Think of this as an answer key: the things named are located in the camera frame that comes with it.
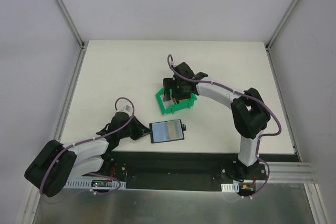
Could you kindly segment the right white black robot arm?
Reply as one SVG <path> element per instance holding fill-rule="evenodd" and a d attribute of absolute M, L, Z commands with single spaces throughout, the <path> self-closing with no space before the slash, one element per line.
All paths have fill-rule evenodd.
<path fill-rule="evenodd" d="M 236 173 L 248 179 L 255 173 L 257 162 L 257 137 L 266 128 L 270 113 L 262 105 L 259 92 L 250 88 L 236 91 L 214 81 L 208 74 L 195 74 L 185 62 L 173 67 L 174 75 L 163 79 L 163 101 L 174 104 L 190 101 L 192 95 L 210 98 L 231 109 L 234 126 L 240 134 L 240 149 Z"/>

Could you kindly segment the black leather card holder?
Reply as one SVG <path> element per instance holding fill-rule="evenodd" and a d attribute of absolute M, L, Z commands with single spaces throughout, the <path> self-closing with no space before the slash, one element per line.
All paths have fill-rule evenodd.
<path fill-rule="evenodd" d="M 186 125 L 181 119 L 150 123 L 152 144 L 184 140 Z"/>

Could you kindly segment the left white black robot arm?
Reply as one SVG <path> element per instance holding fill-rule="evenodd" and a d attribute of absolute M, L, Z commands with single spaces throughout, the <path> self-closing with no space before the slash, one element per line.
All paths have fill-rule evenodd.
<path fill-rule="evenodd" d="M 134 141 L 150 134 L 150 129 L 128 112 L 118 111 L 94 138 L 66 146 L 51 140 L 43 147 L 24 173 L 24 177 L 41 194 L 57 195 L 71 178 L 96 172 L 99 176 L 110 173 L 108 155 L 121 139 Z"/>

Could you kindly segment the green plastic bin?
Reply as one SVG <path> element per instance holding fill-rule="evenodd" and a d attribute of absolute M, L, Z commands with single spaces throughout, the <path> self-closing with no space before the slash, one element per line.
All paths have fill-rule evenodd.
<path fill-rule="evenodd" d="M 190 109 L 194 105 L 194 103 L 197 101 L 196 95 L 191 94 L 191 97 L 189 98 L 188 102 L 174 104 L 172 98 L 170 101 L 163 101 L 163 93 L 164 93 L 164 89 L 161 88 L 155 95 L 156 101 L 158 103 L 158 106 L 159 106 L 159 109 L 162 115 L 174 114 L 175 112 L 180 111 L 180 110 Z"/>

